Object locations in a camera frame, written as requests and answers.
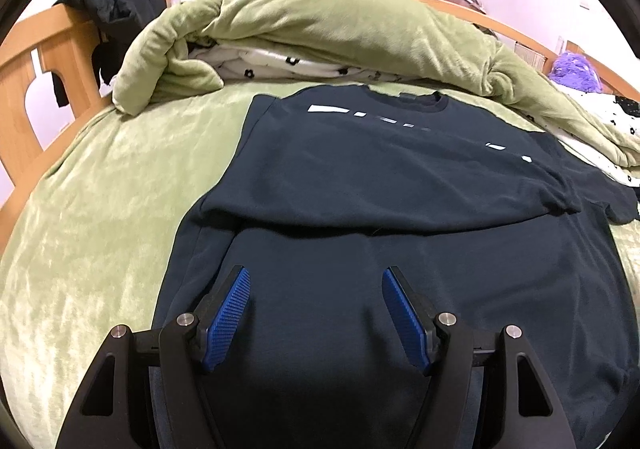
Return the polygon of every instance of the wooden headboard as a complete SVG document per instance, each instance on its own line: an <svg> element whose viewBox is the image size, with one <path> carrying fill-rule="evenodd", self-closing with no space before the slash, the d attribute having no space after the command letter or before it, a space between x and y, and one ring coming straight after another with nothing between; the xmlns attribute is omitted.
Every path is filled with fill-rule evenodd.
<svg viewBox="0 0 640 449"><path fill-rule="evenodd" d="M507 38L513 39L513 41L519 42L527 48L532 49L534 52L543 55L545 57L545 63L542 67L542 73L544 74L550 73L554 61L558 58L558 54L556 54L556 52L548 49L546 46L540 44L533 38L530 38L529 36L517 31L515 28L510 27L509 25L505 25L504 23L498 22L497 20L494 20L485 14L481 14L476 10L468 9L451 2L446 2L445 0L418 1L427 4L434 9L441 10L442 12L448 12L449 14L452 14L460 18L461 20L465 20L466 22L475 23L477 25L482 25L486 28L490 28L497 34L501 34L503 36L506 36ZM620 75L616 74L611 68L607 67L590 55L585 54L578 45L572 43L571 41L567 43L566 49L569 52L577 52L579 54L583 54L587 58L587 60L595 68L604 86L609 88L609 90L606 90L607 92L611 92L616 95L622 95L635 101L640 101L640 92L636 88L631 86L631 84L629 84L627 81L625 81Z"/></svg>
<svg viewBox="0 0 640 449"><path fill-rule="evenodd" d="M0 46L0 161L14 191L0 208L0 254L31 191L65 152L78 131L110 98L102 98L91 56L98 29L82 12L56 5L16 23ZM60 76L76 118L46 149L27 116L25 97L35 71L37 50L43 72Z"/></svg>

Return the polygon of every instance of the dark navy t-shirt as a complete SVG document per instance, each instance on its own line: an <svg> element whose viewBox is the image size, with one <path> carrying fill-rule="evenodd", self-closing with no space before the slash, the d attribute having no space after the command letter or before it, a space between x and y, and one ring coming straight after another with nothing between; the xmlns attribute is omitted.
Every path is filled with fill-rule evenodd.
<svg viewBox="0 0 640 449"><path fill-rule="evenodd" d="M522 327L578 447L596 447L638 381L607 222L635 219L636 203L549 134L440 94L257 96L231 165L178 229L154 327L244 265L247 311L202 379L228 447L404 447L428 382L382 300L382 272L398 265L473 327ZM460 447L480 389L477 378Z"/></svg>

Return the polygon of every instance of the green blanket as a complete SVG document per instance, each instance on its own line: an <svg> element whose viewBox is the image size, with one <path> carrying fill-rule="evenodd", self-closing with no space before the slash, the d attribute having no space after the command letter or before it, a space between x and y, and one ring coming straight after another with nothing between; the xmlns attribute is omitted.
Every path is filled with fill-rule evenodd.
<svg viewBox="0 0 640 449"><path fill-rule="evenodd" d="M186 58L187 41L214 40L450 83L544 117L623 168L640 164L640 138L589 114L501 42L415 0L184 2L133 43L115 105L137 115L149 102L220 89L212 67Z"/></svg>
<svg viewBox="0 0 640 449"><path fill-rule="evenodd" d="M303 2L306 12L296 12L293 1ZM527 130L536 128L504 104L546 107L533 92L514 95L527 93L527 83L567 104L472 26L409 0L376 3L194 0L165 11L136 40L114 93L125 113L111 106L84 127L35 188L0 259L0 373L12 413L36 449L54 446L78 383L109 329L118 323L133 330L150 326L178 223L228 166L254 95L287 96L315 84L223 86L213 69L184 59L185 35L203 42L207 33L224 34L300 57L402 74L419 71L468 91L487 95L489 90L494 100L440 87ZM216 17L199 27L214 12ZM384 38L383 30L394 27L412 38ZM446 39L453 44L446 45ZM494 59L476 46L483 43ZM474 52L463 52L467 45ZM484 66L478 66L483 57ZM384 83L372 88L391 95L433 91ZM554 111L556 122L581 122L604 150L636 155L635 143L607 138L581 120L573 105L566 107L569 117ZM612 230L637 295L640 231L635 224Z"/></svg>

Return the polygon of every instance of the bed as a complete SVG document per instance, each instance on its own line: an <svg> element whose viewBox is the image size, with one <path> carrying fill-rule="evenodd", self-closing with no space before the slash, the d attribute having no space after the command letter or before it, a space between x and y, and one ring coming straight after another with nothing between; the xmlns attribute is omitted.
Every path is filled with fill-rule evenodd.
<svg viewBox="0 0 640 449"><path fill-rule="evenodd" d="M184 1L136 40L106 98L97 92L91 69L95 29L77 12L56 6L33 16L15 25L0 47L6 94L0 111L10 116L0 122L0 159L15 184L0 210L0 315L6 325L0 374L8 406L34 448L54 446L76 387L109 329L151 325L180 219L221 179L257 94L282 98L319 84L367 84L393 96L437 90L523 130L540 131L537 122L557 126L625 174L638 173L640 140L585 111L460 20L545 55L543 72L550 71L556 55L517 30L443 0L357 0L385 7L379 20L323 1L326 13L367 25L350 27L350 35L334 32L314 17L313 0ZM285 17L293 7L300 20ZM402 35L385 37L384 21L398 18L417 25L430 46L407 52ZM243 54L262 50L304 58L309 71L293 79L244 81L229 74L223 80L215 68L188 58L186 41L206 46L213 40ZM34 48L44 71L62 74L76 118L44 151L23 104ZM318 64L349 68L329 76L314 70ZM629 83L593 64L612 92L640 100ZM610 230L638 309L638 221L611 224Z"/></svg>

